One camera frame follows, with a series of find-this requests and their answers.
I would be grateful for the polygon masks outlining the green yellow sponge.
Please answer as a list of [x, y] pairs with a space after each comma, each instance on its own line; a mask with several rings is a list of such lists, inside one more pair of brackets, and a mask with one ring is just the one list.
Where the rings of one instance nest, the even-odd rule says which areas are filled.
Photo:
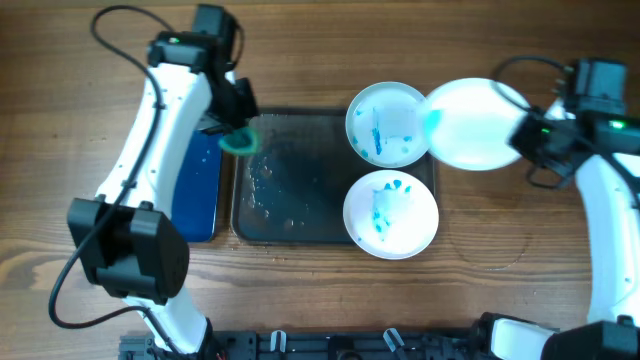
[[224, 135], [219, 147], [234, 156], [252, 156], [260, 150], [260, 135], [251, 127], [243, 127]]

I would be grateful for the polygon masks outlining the white plate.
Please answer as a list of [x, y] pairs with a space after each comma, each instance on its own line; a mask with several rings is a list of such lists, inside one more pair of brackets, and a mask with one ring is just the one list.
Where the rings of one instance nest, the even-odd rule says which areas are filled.
[[425, 250], [436, 237], [439, 209], [432, 191], [416, 177], [378, 170], [357, 180], [346, 194], [343, 222], [368, 254], [402, 260]]
[[447, 82], [421, 104], [429, 153], [466, 171], [491, 171], [511, 165], [521, 155], [510, 136], [528, 107], [523, 96], [485, 78]]
[[373, 84], [351, 101], [345, 131], [353, 150], [381, 168], [401, 168], [429, 149], [425, 130], [425, 96], [400, 82]]

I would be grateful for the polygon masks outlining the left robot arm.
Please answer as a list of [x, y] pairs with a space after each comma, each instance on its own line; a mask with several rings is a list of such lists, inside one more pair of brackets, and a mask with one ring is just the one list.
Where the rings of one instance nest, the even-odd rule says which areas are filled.
[[144, 92], [116, 164], [95, 197], [74, 200], [67, 215], [71, 261], [141, 315], [151, 331], [142, 350], [155, 359], [224, 355], [185, 287], [189, 247], [171, 212], [195, 132], [219, 135], [229, 153], [258, 148], [253, 90], [234, 75], [244, 43], [241, 25], [217, 5], [199, 5], [187, 31], [164, 25], [139, 66]]

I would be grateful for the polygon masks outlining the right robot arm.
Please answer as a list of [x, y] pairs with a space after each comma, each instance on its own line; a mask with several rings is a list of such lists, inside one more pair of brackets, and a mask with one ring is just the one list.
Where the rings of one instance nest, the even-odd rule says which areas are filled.
[[524, 107], [510, 145], [540, 170], [575, 180], [586, 212], [592, 291], [585, 325], [555, 331], [485, 313], [470, 330], [472, 359], [636, 359], [639, 356], [639, 121], [626, 113], [627, 67], [602, 58], [569, 65], [548, 109]]

